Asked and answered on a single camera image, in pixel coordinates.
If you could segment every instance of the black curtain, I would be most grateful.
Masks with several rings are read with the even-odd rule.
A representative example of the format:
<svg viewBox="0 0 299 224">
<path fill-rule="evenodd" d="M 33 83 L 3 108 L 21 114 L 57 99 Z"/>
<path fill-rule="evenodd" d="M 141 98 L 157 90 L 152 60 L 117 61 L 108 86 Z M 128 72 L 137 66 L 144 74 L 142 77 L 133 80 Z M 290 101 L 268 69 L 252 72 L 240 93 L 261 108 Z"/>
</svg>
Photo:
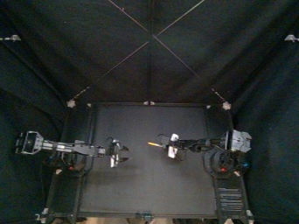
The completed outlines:
<svg viewBox="0 0 299 224">
<path fill-rule="evenodd" d="M 14 29 L 0 15 L 1 38 Z M 22 42 L 0 41 L 0 223 L 29 221 L 43 208 L 49 170 L 42 154 L 14 154 L 19 132 L 34 130 L 58 140 L 65 106 L 46 81 L 42 65 Z"/>
<path fill-rule="evenodd" d="M 281 41 L 234 101 L 238 130 L 252 135 L 248 202 L 260 223 L 299 223 L 299 44 Z"/>
</svg>

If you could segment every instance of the metal rod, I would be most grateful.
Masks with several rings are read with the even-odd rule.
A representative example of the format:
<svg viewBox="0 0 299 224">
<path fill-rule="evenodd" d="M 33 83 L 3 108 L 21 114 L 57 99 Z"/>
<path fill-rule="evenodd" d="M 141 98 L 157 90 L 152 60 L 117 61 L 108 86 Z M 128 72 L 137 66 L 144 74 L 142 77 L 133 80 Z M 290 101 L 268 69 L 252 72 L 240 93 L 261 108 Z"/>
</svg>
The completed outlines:
<svg viewBox="0 0 299 224">
<path fill-rule="evenodd" d="M 144 42 L 129 54 L 128 56 L 93 81 L 93 83 L 86 86 L 73 97 L 71 97 L 71 101 L 75 100 L 93 86 L 94 84 L 98 82 L 98 80 L 106 75 L 109 74 L 117 67 L 118 65 L 122 64 L 124 61 L 126 61 L 134 54 L 136 52 L 140 51 L 140 49 L 148 44 L 148 41 Z"/>
<path fill-rule="evenodd" d="M 176 24 L 181 20 L 181 18 L 184 18 L 201 5 L 204 1 L 205 0 L 201 0 L 198 3 L 196 3 L 194 6 L 190 7 L 190 9 L 185 13 L 182 13 L 181 16 L 174 19 L 173 22 L 154 36 L 157 37 L 160 34 L 162 34 L 164 31 L 166 31 L 173 26 L 173 24 Z"/>
<path fill-rule="evenodd" d="M 121 9 L 113 1 L 108 0 L 116 7 L 117 9 L 134 21 L 134 23 L 148 32 L 148 30 L 142 27 L 142 25 L 128 15 L 124 9 Z"/>
<path fill-rule="evenodd" d="M 172 56 L 184 64 L 184 66 L 190 70 L 190 72 L 200 78 L 200 76 L 196 74 L 196 72 L 190 69 L 190 67 L 186 65 L 186 63 L 182 61 L 182 59 L 174 54 L 174 52 L 170 50 L 170 48 L 164 44 L 164 42 L 156 37 L 153 36 L 153 38 L 156 39 L 156 41 L 161 44 L 161 46 L 168 50 L 168 52 L 172 54 Z M 224 101 L 226 102 L 226 100 L 224 99 L 224 97 L 220 95 L 220 93 L 210 88 L 209 89 L 213 94 Z"/>
<path fill-rule="evenodd" d="M 152 100 L 152 50 L 153 50 L 153 41 L 152 40 L 152 35 L 153 35 L 153 21 L 154 21 L 154 0 L 148 0 L 148 41 L 149 45 L 146 48 L 146 100 Z"/>
<path fill-rule="evenodd" d="M 189 68 L 189 66 L 185 64 L 185 62 L 180 59 L 180 57 L 173 53 L 173 51 L 170 50 L 170 48 L 164 44 L 164 42 L 156 37 L 153 36 L 153 38 L 157 40 L 157 42 L 161 44 L 161 46 L 168 50 L 168 52 L 172 54 L 172 56 L 184 64 L 184 66 L 190 70 L 190 72 L 200 77 L 196 72 Z"/>
</svg>

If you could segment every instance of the small object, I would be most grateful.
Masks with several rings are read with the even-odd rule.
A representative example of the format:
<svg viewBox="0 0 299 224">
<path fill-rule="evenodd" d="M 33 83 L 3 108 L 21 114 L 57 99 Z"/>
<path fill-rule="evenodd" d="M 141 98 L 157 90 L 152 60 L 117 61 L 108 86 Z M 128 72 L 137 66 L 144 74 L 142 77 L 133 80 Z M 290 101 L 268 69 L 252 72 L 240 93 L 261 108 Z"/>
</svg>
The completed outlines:
<svg viewBox="0 0 299 224">
<path fill-rule="evenodd" d="M 174 158 L 176 152 L 177 152 L 177 148 L 169 146 L 168 147 L 168 158 Z"/>
<path fill-rule="evenodd" d="M 172 134 L 170 142 L 168 146 L 168 158 L 174 158 L 177 147 L 174 147 L 174 143 L 178 141 L 178 136 L 176 134 Z"/>
<path fill-rule="evenodd" d="M 284 41 L 294 42 L 294 41 L 299 41 L 299 38 L 296 38 L 293 34 L 289 34 L 285 36 Z"/>
<path fill-rule="evenodd" d="M 230 104 L 225 101 L 221 106 L 225 110 L 230 109 Z"/>
<path fill-rule="evenodd" d="M 54 171 L 54 174 L 58 175 L 59 173 L 61 173 L 61 169 L 57 169 L 57 170 Z"/>
<path fill-rule="evenodd" d="M 236 176 L 237 176 L 237 177 L 240 177 L 240 175 L 238 175 L 238 172 L 237 172 L 237 171 L 233 171 L 233 173 L 236 174 Z"/>
<path fill-rule="evenodd" d="M 75 102 L 73 100 L 66 101 L 67 108 L 73 108 L 75 106 Z"/>
<path fill-rule="evenodd" d="M 41 216 L 35 213 L 35 220 L 39 221 L 41 220 Z"/>
<path fill-rule="evenodd" d="M 19 39 L 19 37 L 18 37 L 17 35 L 13 35 L 13 36 L 10 37 L 10 40 L 11 40 L 11 41 L 19 41 L 21 39 Z"/>
<path fill-rule="evenodd" d="M 11 40 L 14 42 L 14 41 L 19 41 L 21 39 L 17 35 L 13 35 L 10 38 L 0 38 L 0 41 L 3 41 L 3 40 L 7 40 L 7 41 Z"/>
<path fill-rule="evenodd" d="M 152 146 L 162 148 L 162 146 L 158 143 L 148 143 L 148 144 L 152 145 Z"/>
</svg>

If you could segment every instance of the metal frame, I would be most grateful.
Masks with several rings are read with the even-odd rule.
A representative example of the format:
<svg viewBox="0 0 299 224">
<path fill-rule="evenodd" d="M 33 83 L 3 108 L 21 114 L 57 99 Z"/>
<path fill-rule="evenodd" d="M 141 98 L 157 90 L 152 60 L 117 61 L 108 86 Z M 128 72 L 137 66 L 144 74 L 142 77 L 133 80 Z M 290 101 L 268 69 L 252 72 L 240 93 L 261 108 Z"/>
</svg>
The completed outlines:
<svg viewBox="0 0 299 224">
<path fill-rule="evenodd" d="M 177 103 L 157 103 L 153 106 L 145 106 L 142 103 L 117 103 L 117 102 L 98 102 L 94 103 L 94 105 L 102 105 L 102 106 L 144 106 L 144 107 L 185 107 L 185 108 L 201 108 L 202 105 L 201 104 L 193 104 L 193 103 L 184 103 L 184 104 L 177 104 Z M 214 108 L 222 109 L 221 108 L 221 104 L 216 104 L 213 105 Z M 91 108 L 89 110 L 89 114 L 87 114 L 87 140 L 90 141 L 91 139 L 91 135 L 93 135 L 93 128 L 94 128 L 94 107 L 91 105 Z M 232 120 L 230 120 L 230 114 L 229 111 L 224 110 L 222 111 L 226 116 L 228 116 L 228 128 L 233 129 L 233 125 L 232 125 Z M 206 137 L 209 137 L 209 118 L 208 118 L 208 110 L 204 109 L 204 117 L 205 117 L 205 130 L 206 130 Z M 174 214 L 162 214 L 162 213 L 154 213 L 154 214 L 149 214 L 149 213 L 101 213 L 101 212 L 81 212 L 79 211 L 79 202 L 81 202 L 81 193 L 82 193 L 82 186 L 83 186 L 83 180 L 86 177 L 86 173 L 87 173 L 89 169 L 82 172 L 75 178 L 77 178 L 77 187 L 75 187 L 75 192 L 74 192 L 74 207 L 71 209 L 71 213 L 51 213 L 50 211 L 50 206 L 51 206 L 51 197 L 53 197 L 53 193 L 54 193 L 54 186 L 57 185 L 57 180 L 58 180 L 58 176 L 54 174 L 51 177 L 51 183 L 50 183 L 50 192 L 49 192 L 49 198 L 47 198 L 47 202 L 46 202 L 46 207 L 49 208 L 49 218 L 46 223 L 51 223 L 54 217 L 63 217 L 67 219 L 70 224 L 75 223 L 75 219 L 77 217 L 117 217 L 117 218 L 144 218 L 148 219 L 148 217 L 164 217 L 164 218 L 180 218 L 180 219 L 218 219 L 218 223 L 222 224 L 226 220 L 226 218 L 240 218 L 242 221 L 248 221 L 248 217 L 245 216 L 246 214 L 246 210 L 248 210 L 248 199 L 246 199 L 246 193 L 245 193 L 245 187 L 244 187 L 244 181 L 242 178 L 234 178 L 238 181 L 238 190 L 241 192 L 241 197 L 242 197 L 242 203 L 244 203 L 244 208 L 245 211 L 241 211 L 241 213 L 236 213 L 234 216 L 226 216 L 225 213 L 222 213 L 220 211 L 220 192 L 218 192 L 218 185 L 220 185 L 220 180 L 213 179 L 213 189 L 214 189 L 214 195 L 216 197 L 216 205 L 217 205 L 217 211 L 214 215 L 204 215 L 204 214 L 188 214 L 188 215 L 174 215 Z"/>
</svg>

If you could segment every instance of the black fabric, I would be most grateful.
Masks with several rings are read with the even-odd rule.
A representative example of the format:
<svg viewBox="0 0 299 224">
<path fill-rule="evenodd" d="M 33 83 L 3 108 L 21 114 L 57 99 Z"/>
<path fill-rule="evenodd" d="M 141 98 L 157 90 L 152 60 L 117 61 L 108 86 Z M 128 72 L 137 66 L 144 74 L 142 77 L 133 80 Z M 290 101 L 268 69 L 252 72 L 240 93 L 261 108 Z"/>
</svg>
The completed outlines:
<svg viewBox="0 0 299 224">
<path fill-rule="evenodd" d="M 299 36 L 299 3 L 205 0 L 157 36 L 169 52 L 150 34 L 156 35 L 198 2 L 114 0 L 117 9 L 110 1 L 0 1 L 0 37 L 18 34 L 22 39 L 0 42 L 0 89 L 9 95 L 9 100 L 5 97 L 1 101 L 0 111 L 5 113 L 0 128 L 10 130 L 1 131 L 6 133 L 1 149 L 11 145 L 10 133 L 22 127 L 30 130 L 41 125 L 49 137 L 57 137 L 65 101 L 89 85 L 93 88 L 77 99 L 81 102 L 212 104 L 221 102 L 210 92 L 214 88 L 233 104 L 237 128 L 253 137 L 246 175 L 253 214 L 261 223 L 296 223 L 299 44 L 284 42 L 284 38 L 286 34 Z M 124 12 L 148 30 L 152 14 L 153 32 L 145 32 Z M 14 102 L 27 109 L 25 114 Z M 11 155 L 3 157 L 3 161 L 9 159 Z M 15 169 L 9 165 L 7 173 Z M 3 175 L 19 177 L 18 172 Z M 13 205 L 19 196 L 15 188 L 13 184 L 7 194 Z M 14 212 L 3 210 L 5 218 L 26 219 L 29 208 L 23 207 L 22 211 L 21 205 Z"/>
<path fill-rule="evenodd" d="M 113 1 L 144 28 L 146 1 Z M 153 1 L 157 34 L 198 1 Z M 148 32 L 109 1 L 3 1 L 2 12 L 50 72 L 65 99 L 146 41 L 149 44 L 78 98 L 83 102 L 220 102 L 237 91 L 266 53 L 296 21 L 288 1 L 204 1 L 157 37 L 196 72 L 196 76 Z"/>
<path fill-rule="evenodd" d="M 2 15 L 0 33 L 14 34 Z M 27 130 L 59 140 L 65 101 L 45 74 L 23 42 L 0 41 L 0 223 L 34 223 L 43 208 L 51 171 L 42 167 L 42 153 L 14 154 L 14 141 Z"/>
<path fill-rule="evenodd" d="M 0 130 L 0 223 L 6 223 L 30 220 L 41 212 L 50 178 L 42 154 L 14 154 L 15 137 L 22 131 L 35 130 L 43 137 L 58 139 L 61 124 L 0 89 Z"/>
<path fill-rule="evenodd" d="M 282 43 L 242 92 L 237 128 L 250 134 L 250 209 L 261 223 L 299 222 L 299 45 Z"/>
</svg>

